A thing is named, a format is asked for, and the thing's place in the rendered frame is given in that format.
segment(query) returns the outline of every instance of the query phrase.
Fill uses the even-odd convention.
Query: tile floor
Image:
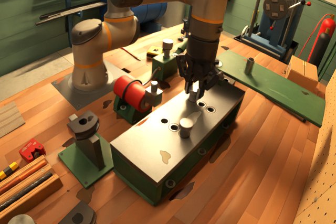
[[[234,35],[225,31],[222,32],[222,34],[230,38],[234,37]],[[146,35],[147,33],[142,32],[140,37]],[[68,47],[1,76],[0,101],[72,67],[74,65],[73,58],[72,48]],[[321,80],[321,83],[324,85],[328,84],[328,82],[323,79]]]

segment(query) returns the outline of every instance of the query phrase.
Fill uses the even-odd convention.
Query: blue machine
[[[134,12],[135,17],[138,18],[141,30],[151,34],[157,31],[161,31],[161,24],[151,21],[161,18],[165,14],[167,10],[167,3],[140,5],[137,7],[131,7],[131,10]],[[99,7],[99,12],[100,19],[103,22],[104,14],[107,12],[107,5]]]
[[[242,34],[241,41],[288,63],[298,47],[293,38],[305,3],[305,0],[264,0],[264,12],[257,33],[252,33],[250,28],[248,34]]]

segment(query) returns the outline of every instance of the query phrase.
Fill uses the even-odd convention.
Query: wooden floor
[[[182,26],[139,39],[129,46],[142,60],[137,61],[117,49],[104,58],[135,78],[146,80],[151,61],[145,57],[150,46],[161,46],[162,39],[177,43]],[[221,35],[218,55],[232,50],[285,76],[286,65]],[[47,160],[60,176],[63,188],[48,197],[27,214],[38,224],[58,223],[86,195],[89,206],[97,214],[97,224],[168,223],[168,224],[289,224],[293,223],[309,173],[318,136],[318,128],[302,123],[255,91],[236,83],[246,94],[236,122],[212,151],[156,207],[127,186],[114,172],[98,181],[94,188],[83,189],[57,154],[71,138],[66,124],[72,114],[91,110],[100,119],[98,133],[108,142],[130,125],[117,119],[113,103],[103,108],[104,101],[114,101],[109,93],[89,106],[76,111],[50,84],[71,73],[67,69],[0,102],[0,107],[15,101],[26,124],[0,138],[0,169],[23,161],[18,150],[31,138],[44,144]],[[169,78],[163,103],[183,91],[184,81],[177,74]],[[325,86],[319,84],[316,94],[324,98]],[[170,201],[178,190],[194,182],[183,199]]]

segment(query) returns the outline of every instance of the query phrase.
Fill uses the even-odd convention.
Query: red clamp
[[[46,154],[46,150],[43,145],[40,144],[35,139],[31,139],[22,149],[19,150],[21,157],[28,163],[32,162],[34,159],[41,155]]]

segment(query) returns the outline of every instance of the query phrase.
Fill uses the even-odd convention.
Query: green block
[[[259,92],[308,122],[322,126],[326,101],[286,78],[256,63],[251,75],[244,74],[246,58],[230,50],[217,57],[225,75]]]
[[[98,133],[96,133],[96,136],[99,137],[105,163],[105,167],[102,170],[98,170],[98,168],[86,157],[86,155],[84,155],[84,153],[76,147],[75,143],[67,147],[64,151],[58,153],[59,158],[69,168],[72,174],[78,179],[85,189],[100,180],[114,167],[111,148],[109,147],[110,144]]]
[[[231,125],[235,120],[242,102],[231,111],[224,119],[223,123]],[[219,138],[225,133],[226,129],[220,124],[210,136],[204,140],[199,148],[205,149],[207,152],[217,143]],[[122,159],[118,153],[112,151],[114,161],[114,172],[135,192],[144,198],[152,206],[156,206],[167,194],[173,190],[166,186],[166,181],[172,179],[176,185],[194,168],[194,166],[204,157],[198,153],[197,148],[164,182],[155,187],[146,178],[137,172],[132,166]]]
[[[125,105],[126,109],[125,110],[120,109],[121,105]],[[128,121],[130,124],[134,125],[137,122],[144,119],[147,115],[149,115],[152,112],[152,107],[150,107],[145,112],[139,112],[131,105],[123,102],[122,99],[116,95],[115,101],[113,103],[113,110],[116,113],[118,113],[122,118],[124,118],[126,121]]]
[[[152,72],[160,67],[161,70],[156,72],[154,77],[158,78],[160,81],[163,81],[170,76],[177,73],[177,62],[176,58],[172,56],[173,53],[170,54],[169,59],[163,58],[163,54],[155,56],[153,58]]]

